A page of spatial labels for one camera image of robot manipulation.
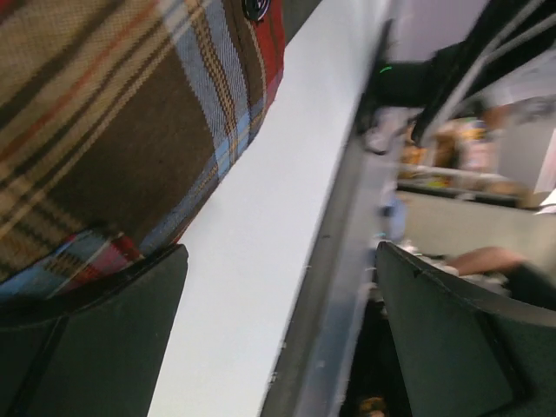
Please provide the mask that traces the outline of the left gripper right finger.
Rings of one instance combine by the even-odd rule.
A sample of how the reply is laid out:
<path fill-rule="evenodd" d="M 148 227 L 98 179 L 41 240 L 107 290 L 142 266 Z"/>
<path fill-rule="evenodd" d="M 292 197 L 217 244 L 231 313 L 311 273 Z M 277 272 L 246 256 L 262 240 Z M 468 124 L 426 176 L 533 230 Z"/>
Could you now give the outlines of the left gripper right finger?
<path fill-rule="evenodd" d="M 555 313 L 450 275 L 391 242 L 376 273 L 415 416 L 553 416 Z"/>

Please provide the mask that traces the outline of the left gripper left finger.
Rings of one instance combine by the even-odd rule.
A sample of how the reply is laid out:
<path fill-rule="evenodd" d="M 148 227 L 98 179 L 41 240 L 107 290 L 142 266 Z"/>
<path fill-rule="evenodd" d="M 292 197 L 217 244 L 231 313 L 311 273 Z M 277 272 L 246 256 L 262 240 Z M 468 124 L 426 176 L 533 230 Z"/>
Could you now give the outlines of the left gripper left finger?
<path fill-rule="evenodd" d="M 1 308 L 3 416 L 145 416 L 188 272 L 183 245 Z"/>

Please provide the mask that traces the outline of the red plaid long sleeve shirt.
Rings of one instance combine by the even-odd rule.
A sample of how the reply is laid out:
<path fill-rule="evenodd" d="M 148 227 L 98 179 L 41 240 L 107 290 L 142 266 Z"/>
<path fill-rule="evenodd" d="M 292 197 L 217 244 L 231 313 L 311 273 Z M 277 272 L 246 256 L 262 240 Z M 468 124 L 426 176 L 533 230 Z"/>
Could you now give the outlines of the red plaid long sleeve shirt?
<path fill-rule="evenodd" d="M 1 4 L 1 301 L 176 242 L 258 134 L 279 1 Z"/>

